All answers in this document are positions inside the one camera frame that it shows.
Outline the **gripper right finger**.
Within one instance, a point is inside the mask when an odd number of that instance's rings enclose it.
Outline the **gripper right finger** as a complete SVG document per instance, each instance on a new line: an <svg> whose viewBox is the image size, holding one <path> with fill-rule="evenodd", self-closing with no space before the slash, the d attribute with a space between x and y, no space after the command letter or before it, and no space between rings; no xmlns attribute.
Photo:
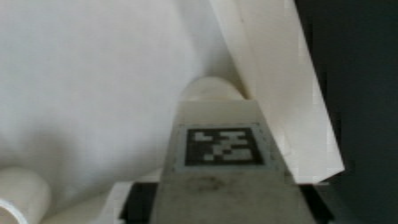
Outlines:
<svg viewBox="0 0 398 224"><path fill-rule="evenodd" d="M328 208L326 199L315 185L300 185L300 192L308 206L315 224L331 224L333 214Z"/></svg>

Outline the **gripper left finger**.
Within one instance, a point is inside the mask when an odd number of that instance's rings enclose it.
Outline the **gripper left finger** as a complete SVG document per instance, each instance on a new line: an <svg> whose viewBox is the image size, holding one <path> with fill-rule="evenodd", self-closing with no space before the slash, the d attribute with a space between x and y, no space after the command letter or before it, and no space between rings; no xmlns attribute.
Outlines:
<svg viewBox="0 0 398 224"><path fill-rule="evenodd" d="M148 224L156 188L156 182L120 182L113 185L99 224Z"/></svg>

